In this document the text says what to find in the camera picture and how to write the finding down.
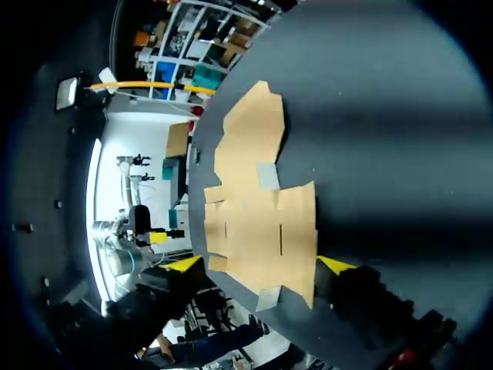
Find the jeans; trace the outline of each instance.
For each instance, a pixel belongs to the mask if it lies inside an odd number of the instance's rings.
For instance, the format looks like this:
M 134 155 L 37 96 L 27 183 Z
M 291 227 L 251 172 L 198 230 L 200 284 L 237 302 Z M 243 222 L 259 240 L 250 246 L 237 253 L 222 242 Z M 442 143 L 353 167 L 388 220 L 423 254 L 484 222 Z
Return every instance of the jeans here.
M 235 349 L 254 343 L 263 335 L 259 328 L 241 325 L 233 331 L 220 332 L 211 337 L 170 345 L 176 368 L 200 367 Z

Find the cardboard sheet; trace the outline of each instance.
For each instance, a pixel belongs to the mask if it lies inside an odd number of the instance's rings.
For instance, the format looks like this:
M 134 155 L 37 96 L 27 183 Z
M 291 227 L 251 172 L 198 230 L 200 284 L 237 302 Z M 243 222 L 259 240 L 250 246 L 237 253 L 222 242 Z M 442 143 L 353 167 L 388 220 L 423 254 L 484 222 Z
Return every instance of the cardboard sheet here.
M 314 183 L 278 190 L 272 174 L 284 131 L 281 96 L 258 82 L 224 117 L 223 129 L 214 159 L 222 185 L 204 190 L 207 249 L 224 257 L 211 256 L 210 269 L 256 294 L 285 286 L 312 308 Z
M 166 158 L 185 156 L 188 149 L 188 123 L 175 123 L 169 127 Z

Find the person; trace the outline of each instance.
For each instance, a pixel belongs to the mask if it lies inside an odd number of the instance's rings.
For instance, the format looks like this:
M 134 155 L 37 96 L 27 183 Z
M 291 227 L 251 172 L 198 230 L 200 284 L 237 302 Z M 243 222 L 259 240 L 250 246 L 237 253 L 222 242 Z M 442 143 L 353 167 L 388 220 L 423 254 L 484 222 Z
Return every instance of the person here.
M 217 360 L 230 351 L 254 343 L 269 328 L 249 315 L 249 323 L 232 331 L 222 331 L 195 341 L 172 344 L 163 334 L 157 337 L 159 347 L 143 348 L 137 354 L 142 361 L 158 368 L 198 368 Z

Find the desk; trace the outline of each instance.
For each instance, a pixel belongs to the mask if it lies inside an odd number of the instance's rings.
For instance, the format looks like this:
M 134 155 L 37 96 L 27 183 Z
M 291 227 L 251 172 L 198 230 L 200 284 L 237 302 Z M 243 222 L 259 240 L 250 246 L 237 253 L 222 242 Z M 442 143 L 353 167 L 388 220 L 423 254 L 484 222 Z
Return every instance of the desk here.
M 288 12 L 212 99 L 193 137 L 193 249 L 207 255 L 203 189 L 219 184 L 213 161 L 223 117 L 262 79 L 283 96 L 281 187 L 315 181 L 319 254 L 377 268 L 417 317 L 435 308 L 464 339 L 493 281 L 491 105 L 466 55 L 423 13 L 404 2 L 349 3 L 310 0 Z M 228 275 L 209 275 L 255 309 L 256 295 Z M 387 354 L 366 350 L 317 299 L 311 311 L 284 291 L 259 316 L 343 370 L 374 368 Z

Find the red object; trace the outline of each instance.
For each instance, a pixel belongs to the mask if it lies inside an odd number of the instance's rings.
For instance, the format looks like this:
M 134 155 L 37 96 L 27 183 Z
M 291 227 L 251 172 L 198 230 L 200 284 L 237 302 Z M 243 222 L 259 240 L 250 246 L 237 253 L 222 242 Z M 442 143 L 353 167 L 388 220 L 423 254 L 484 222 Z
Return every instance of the red object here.
M 392 363 L 389 367 L 391 369 L 399 369 L 401 365 L 411 364 L 416 358 L 416 354 L 410 350 L 405 349 L 402 353 L 397 357 L 397 359 Z
M 200 117 L 200 116 L 202 116 L 202 113 L 203 113 L 203 107 L 202 106 L 193 106 L 191 111 L 193 114 Z

